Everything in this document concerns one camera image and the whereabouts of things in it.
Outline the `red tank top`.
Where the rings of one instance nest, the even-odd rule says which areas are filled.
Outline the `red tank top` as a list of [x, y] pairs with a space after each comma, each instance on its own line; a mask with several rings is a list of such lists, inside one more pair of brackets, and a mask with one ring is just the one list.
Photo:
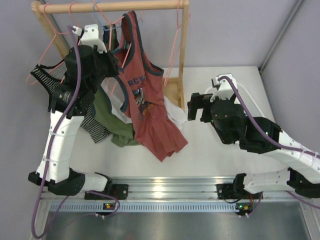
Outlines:
[[123, 14], [121, 31], [115, 52], [119, 70], [115, 78], [125, 99], [121, 111], [131, 118], [135, 140], [162, 162], [188, 142], [168, 117], [162, 86], [164, 70], [149, 61], [134, 11]]

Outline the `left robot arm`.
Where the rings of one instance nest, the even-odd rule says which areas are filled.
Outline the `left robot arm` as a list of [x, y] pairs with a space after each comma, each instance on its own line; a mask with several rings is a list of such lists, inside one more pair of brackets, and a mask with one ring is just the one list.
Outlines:
[[103, 199], [113, 194], [112, 179], [102, 173], [82, 173], [70, 167], [72, 149], [80, 127], [96, 141], [107, 131], [91, 114], [95, 94], [106, 77], [118, 75], [117, 58], [109, 49], [77, 45], [60, 64], [37, 65], [31, 72], [49, 94], [50, 126], [44, 154], [28, 180], [58, 196], [95, 191]]

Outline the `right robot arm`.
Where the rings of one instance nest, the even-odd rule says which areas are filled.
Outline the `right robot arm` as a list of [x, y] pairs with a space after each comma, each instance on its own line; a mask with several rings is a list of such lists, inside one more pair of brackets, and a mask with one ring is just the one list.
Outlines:
[[220, 199], [259, 197], [263, 192], [288, 191], [318, 199], [320, 197], [320, 155], [293, 140], [278, 124], [262, 116], [250, 116], [236, 95], [220, 99], [212, 93], [192, 93], [187, 103], [187, 118], [209, 123], [224, 145], [238, 145], [241, 150], [266, 155], [286, 165], [267, 173], [238, 173], [232, 183], [221, 184]]

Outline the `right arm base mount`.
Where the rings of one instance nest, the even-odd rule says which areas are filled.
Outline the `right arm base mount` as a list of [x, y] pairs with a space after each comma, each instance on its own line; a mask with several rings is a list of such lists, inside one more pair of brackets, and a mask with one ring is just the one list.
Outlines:
[[229, 203], [236, 203], [240, 200], [258, 200], [262, 192], [250, 193], [244, 189], [244, 178], [247, 176], [246, 173], [239, 173], [235, 176], [232, 183], [220, 183], [216, 185], [217, 197], [219, 200], [234, 200]]

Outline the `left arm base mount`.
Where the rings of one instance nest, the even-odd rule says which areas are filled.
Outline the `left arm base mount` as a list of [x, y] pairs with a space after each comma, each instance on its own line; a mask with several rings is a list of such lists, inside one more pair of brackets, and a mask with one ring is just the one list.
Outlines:
[[[113, 184], [112, 189], [110, 191], [103, 192], [104, 195], [111, 196], [117, 200], [126, 200], [128, 197], [128, 193], [129, 193], [128, 184]], [[110, 198], [86, 192], [84, 194], [84, 199], [85, 200], [109, 200]]]

